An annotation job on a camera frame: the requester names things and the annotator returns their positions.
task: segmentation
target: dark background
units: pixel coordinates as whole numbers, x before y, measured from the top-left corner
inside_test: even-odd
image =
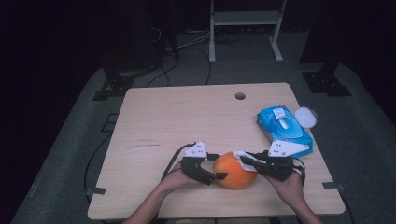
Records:
[[[216,2],[217,8],[236,10],[277,8],[277,1]],[[0,211],[2,222],[9,222],[102,61],[131,68],[156,63],[149,27],[157,9],[140,0],[0,4]],[[179,31],[208,29],[209,1],[175,0],[175,9]],[[395,9],[390,0],[289,1],[282,30],[311,28],[301,63],[323,63],[337,55],[396,123]]]

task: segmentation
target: orange fruit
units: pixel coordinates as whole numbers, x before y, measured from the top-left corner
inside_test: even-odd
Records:
[[[244,189],[251,186],[256,179],[257,172],[243,170],[238,160],[233,156],[233,151],[218,157],[213,162],[213,173],[227,173],[219,184],[227,189]]]

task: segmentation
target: gray floor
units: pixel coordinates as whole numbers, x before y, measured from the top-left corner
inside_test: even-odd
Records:
[[[231,45],[217,45],[217,61],[211,64],[209,85],[287,82],[301,106],[318,113],[318,125],[312,133],[334,181],[345,190],[356,223],[394,223],[396,215],[396,129],[359,77],[340,64],[335,72],[352,96],[329,97],[311,93],[302,72],[317,71],[321,64],[298,64],[307,33],[281,33],[278,44],[285,61],[277,63],[268,43],[269,34],[245,35]],[[179,35],[182,45],[195,35]],[[207,54],[207,44],[193,46]],[[166,57],[163,69],[175,64]],[[134,88],[145,88],[162,71],[139,77]],[[171,86],[205,85],[209,63],[196,49],[184,49],[175,69],[168,73]],[[102,132],[107,116],[119,113],[122,97],[93,101],[106,79],[103,70],[92,74],[56,139],[32,191],[22,203],[13,223],[100,223],[89,220],[87,187],[95,186],[106,155],[109,133]],[[159,77],[150,87],[166,86]],[[322,216],[325,223],[351,223],[349,213]],[[282,217],[282,223],[296,223],[294,217]]]

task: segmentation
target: table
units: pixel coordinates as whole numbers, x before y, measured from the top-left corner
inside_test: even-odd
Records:
[[[185,144],[202,140],[208,153],[220,155],[239,149],[268,149],[270,143],[256,124],[256,115],[273,105],[285,105],[291,112],[299,107],[289,84],[128,90],[96,185],[106,192],[93,194],[88,216],[127,218],[159,183],[173,154]],[[304,193],[314,212],[343,213],[337,189],[322,186],[332,182],[332,177],[315,139],[314,153],[301,159],[306,166]],[[204,161],[202,167],[211,171],[212,164]],[[294,213],[258,176],[246,189],[225,189],[214,182],[177,190],[165,199],[159,218],[286,215]]]
[[[277,46],[277,38],[282,24],[287,0],[282,0],[279,10],[267,11],[215,11],[215,0],[210,0],[210,27],[209,27],[209,61],[216,61],[215,26],[217,25],[263,25],[274,24],[274,35],[269,37],[271,48],[276,61],[283,62],[282,54]]]

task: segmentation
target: white lid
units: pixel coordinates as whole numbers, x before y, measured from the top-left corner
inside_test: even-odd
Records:
[[[307,107],[297,109],[294,117],[303,128],[313,128],[317,124],[317,114]]]

